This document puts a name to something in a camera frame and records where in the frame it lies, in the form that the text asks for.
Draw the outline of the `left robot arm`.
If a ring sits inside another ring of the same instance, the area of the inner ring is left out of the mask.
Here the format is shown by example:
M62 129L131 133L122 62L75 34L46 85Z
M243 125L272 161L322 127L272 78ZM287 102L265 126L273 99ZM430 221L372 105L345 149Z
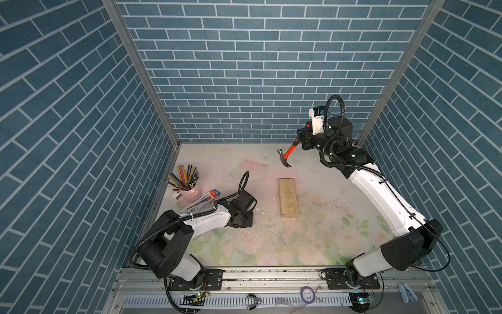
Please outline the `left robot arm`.
M186 253L192 239L214 229L252 227L257 203L255 197L241 190L204 211L185 215L166 211L132 249L128 266L150 270L160 279L178 277L199 286L204 267Z

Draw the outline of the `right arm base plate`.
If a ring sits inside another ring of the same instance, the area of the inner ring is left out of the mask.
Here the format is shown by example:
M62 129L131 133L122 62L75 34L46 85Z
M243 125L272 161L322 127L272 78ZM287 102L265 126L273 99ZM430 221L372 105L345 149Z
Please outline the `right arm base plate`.
M362 277L346 268L323 269L320 271L320 278L327 283L329 290L380 289L380 282L376 274L369 277Z

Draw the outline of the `grey clamp tool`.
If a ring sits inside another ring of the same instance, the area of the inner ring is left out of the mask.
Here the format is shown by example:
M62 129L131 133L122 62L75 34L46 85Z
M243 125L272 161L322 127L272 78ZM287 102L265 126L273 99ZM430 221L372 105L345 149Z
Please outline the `grey clamp tool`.
M400 291L401 299L405 304L418 302L416 293L408 284L399 283L398 289Z

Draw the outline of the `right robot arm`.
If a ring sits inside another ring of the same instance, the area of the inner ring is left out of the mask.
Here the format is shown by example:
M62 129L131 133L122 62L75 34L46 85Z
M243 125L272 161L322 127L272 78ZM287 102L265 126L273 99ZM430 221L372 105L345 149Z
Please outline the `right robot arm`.
M325 167L339 170L355 184L376 207L394 236L346 263L346 277L350 282L390 269L417 268L417 262L441 243L441 223L427 219L414 209L380 172L370 155L353 145L352 124L346 118L333 116L323 122L319 130L313 122L308 122L296 133L294 145L301 145L303 150L316 149Z

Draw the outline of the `wooden block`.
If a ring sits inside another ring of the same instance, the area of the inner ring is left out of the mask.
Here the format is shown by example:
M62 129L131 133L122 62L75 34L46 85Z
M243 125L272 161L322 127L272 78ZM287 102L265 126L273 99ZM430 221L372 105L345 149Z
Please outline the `wooden block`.
M278 180L281 218L298 218L298 199L294 179L280 178Z

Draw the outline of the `pink pencil cup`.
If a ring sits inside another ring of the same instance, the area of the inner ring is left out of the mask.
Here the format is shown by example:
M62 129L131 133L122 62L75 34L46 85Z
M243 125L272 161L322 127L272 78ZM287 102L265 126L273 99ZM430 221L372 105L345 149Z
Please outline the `pink pencil cup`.
M181 191L180 194L188 204L194 203L195 201L200 199L200 197L203 195L199 183L196 183L190 190Z

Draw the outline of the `red-handled claw hammer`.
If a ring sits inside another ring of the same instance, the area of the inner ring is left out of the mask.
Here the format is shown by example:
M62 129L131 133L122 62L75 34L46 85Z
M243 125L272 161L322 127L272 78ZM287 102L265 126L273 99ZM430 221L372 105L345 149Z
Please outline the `red-handled claw hammer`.
M288 163L288 158L291 155L291 153L295 150L295 148L300 144L301 140L299 137L296 137L294 142L290 145L289 149L284 153L282 149L278 149L277 153L279 154L281 164L284 167L291 167L291 165Z

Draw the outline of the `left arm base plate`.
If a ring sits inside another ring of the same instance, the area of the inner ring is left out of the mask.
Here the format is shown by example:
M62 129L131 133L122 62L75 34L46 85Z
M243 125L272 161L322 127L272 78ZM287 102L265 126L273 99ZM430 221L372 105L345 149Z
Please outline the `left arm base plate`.
M202 269L191 281L181 277L170 279L169 290L221 290L224 271L222 269Z

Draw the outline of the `red blue white box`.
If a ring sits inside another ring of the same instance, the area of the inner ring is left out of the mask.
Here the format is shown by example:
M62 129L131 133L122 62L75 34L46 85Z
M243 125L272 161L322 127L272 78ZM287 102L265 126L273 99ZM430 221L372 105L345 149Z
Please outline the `red blue white box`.
M182 211L182 214L194 214L202 210L207 205L211 204L212 201L216 200L220 196L220 192L216 189L210 190L208 193L204 194L192 205L189 205L186 209Z

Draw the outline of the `aluminium mounting rail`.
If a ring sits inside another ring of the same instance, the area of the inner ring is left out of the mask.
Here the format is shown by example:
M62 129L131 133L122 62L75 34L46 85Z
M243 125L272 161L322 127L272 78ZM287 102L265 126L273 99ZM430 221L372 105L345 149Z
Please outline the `aluminium mounting rail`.
M427 273L408 270L377 275L380 289L329 290L320 271L338 266L218 267L221 290L172 291L148 271L123 269L106 303L106 313L446 313ZM405 304L398 289L408 284L418 297ZM247 295L262 298L248 311Z

